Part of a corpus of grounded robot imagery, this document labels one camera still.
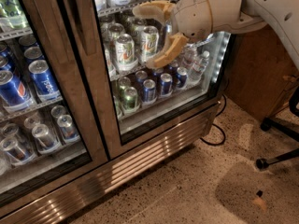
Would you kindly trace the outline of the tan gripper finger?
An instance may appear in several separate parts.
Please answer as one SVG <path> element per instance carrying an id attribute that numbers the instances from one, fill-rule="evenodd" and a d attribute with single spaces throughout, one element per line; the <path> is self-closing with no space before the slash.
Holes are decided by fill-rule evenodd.
<path id="1" fill-rule="evenodd" d="M 171 15 L 174 3 L 167 0 L 145 2 L 132 9 L 133 14 L 141 19 L 154 19 L 160 24 L 165 24 Z"/>
<path id="2" fill-rule="evenodd" d="M 150 69 L 165 67 L 179 56 L 188 41 L 189 39 L 182 33 L 167 34 L 163 49 L 147 60 L 146 66 Z"/>

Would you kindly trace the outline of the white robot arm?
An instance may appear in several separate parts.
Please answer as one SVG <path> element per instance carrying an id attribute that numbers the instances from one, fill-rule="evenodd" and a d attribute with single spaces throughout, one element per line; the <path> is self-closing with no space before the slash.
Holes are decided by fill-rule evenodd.
<path id="1" fill-rule="evenodd" d="M 188 43 L 216 32 L 244 34 L 270 25 L 299 68 L 299 0 L 166 0 L 145 2 L 133 8 L 142 19 L 170 23 L 163 49 L 146 62 L 148 68 L 171 63 Z"/>

